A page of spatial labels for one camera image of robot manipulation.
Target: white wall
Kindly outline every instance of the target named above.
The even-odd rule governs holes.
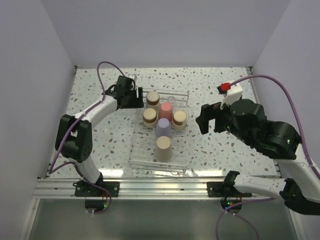
[[[19,237],[52,154],[73,65],[40,0],[0,4],[0,239]]]
[[[254,73],[268,74],[288,89],[297,108],[313,160],[320,166],[320,1],[291,0],[281,21],[254,67]],[[268,80],[255,81],[260,102],[271,120],[296,126],[282,91]],[[319,239],[319,221],[303,217],[308,239]]]
[[[290,0],[42,0],[71,60],[253,66]]]

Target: robotic arm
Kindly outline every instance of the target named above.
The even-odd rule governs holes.
[[[60,153],[74,162],[75,169],[83,178],[98,186],[102,185],[103,176],[91,157],[93,149],[92,130],[107,115],[118,109],[143,107],[143,88],[136,88],[133,79],[119,76],[116,84],[105,91],[105,97],[98,99],[91,106],[73,116],[67,114],[62,116],[56,136],[55,149],[58,151],[67,130],[78,121],[71,130],[76,135],[69,134],[67,136]]]
[[[270,121],[262,105],[242,99],[239,83],[218,87],[222,102],[205,104],[196,118],[202,134],[209,131],[209,121],[215,119],[215,133],[228,131],[244,144],[274,159],[292,178],[268,179],[230,171],[223,181],[223,193],[235,189],[240,193],[255,193],[283,199],[291,210],[305,215],[320,215],[319,168],[310,164],[302,148],[301,136],[295,128],[282,121]]]

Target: white dish rack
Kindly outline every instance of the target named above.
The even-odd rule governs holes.
[[[173,156],[168,162],[160,162],[156,159],[155,150],[158,139],[156,137],[156,128],[148,128],[143,124],[146,96],[151,91],[156,91],[159,94],[160,104],[167,102],[169,97],[174,97],[173,112],[183,110],[187,114],[187,124],[184,130],[171,129],[170,140]],[[144,88],[143,102],[144,108],[138,108],[136,111],[129,164],[133,169],[150,170],[155,175],[168,175],[168,173],[171,173],[170,176],[181,176],[185,174],[189,147],[189,92]]]

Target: beige cup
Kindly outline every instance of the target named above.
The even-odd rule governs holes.
[[[167,162],[173,156],[170,138],[161,136],[156,141],[155,156],[159,162]]]
[[[147,128],[154,128],[157,125],[157,112],[153,108],[147,108],[143,112],[143,124]]]
[[[150,91],[146,95],[146,107],[154,110],[160,108],[160,96],[156,91]]]
[[[184,111],[176,111],[172,118],[172,127],[175,130],[183,130],[187,125],[187,114]]]

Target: speckled table surface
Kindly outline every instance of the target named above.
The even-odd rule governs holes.
[[[238,68],[124,68],[125,74],[137,75],[137,86],[161,90],[189,91],[189,148],[184,177],[221,177],[234,170],[252,176],[276,176],[274,161],[250,149],[229,133],[215,134],[214,121],[210,131],[201,135],[195,118],[203,104],[220,102],[216,86],[224,81],[247,75]],[[105,87],[114,84],[119,72],[101,69]],[[255,100],[249,81],[241,83],[243,98]],[[95,69],[78,69],[70,96],[67,114],[73,115],[101,97]],[[131,138],[136,119],[135,109],[118,110],[108,115],[93,130],[92,158],[106,178],[158,177],[152,171],[132,169],[128,163]],[[57,166],[66,161],[59,157]],[[51,179],[78,178],[67,165],[50,176]]]

